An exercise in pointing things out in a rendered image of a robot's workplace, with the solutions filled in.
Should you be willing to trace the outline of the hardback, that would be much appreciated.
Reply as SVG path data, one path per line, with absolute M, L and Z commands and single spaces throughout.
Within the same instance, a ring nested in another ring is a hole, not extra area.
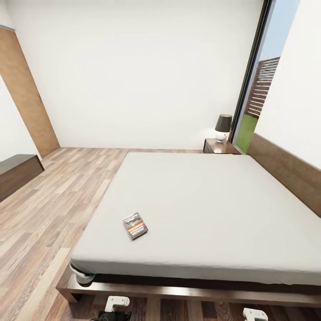
M 124 218 L 123 221 L 132 240 L 148 231 L 138 212 Z

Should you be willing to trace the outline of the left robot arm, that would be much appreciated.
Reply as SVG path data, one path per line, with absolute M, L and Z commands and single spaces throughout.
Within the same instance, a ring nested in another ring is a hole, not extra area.
M 113 306 L 129 306 L 130 299 L 125 296 L 109 296 L 105 310 L 100 310 L 98 318 L 93 318 L 90 321 L 130 321 L 132 311 L 116 310 Z

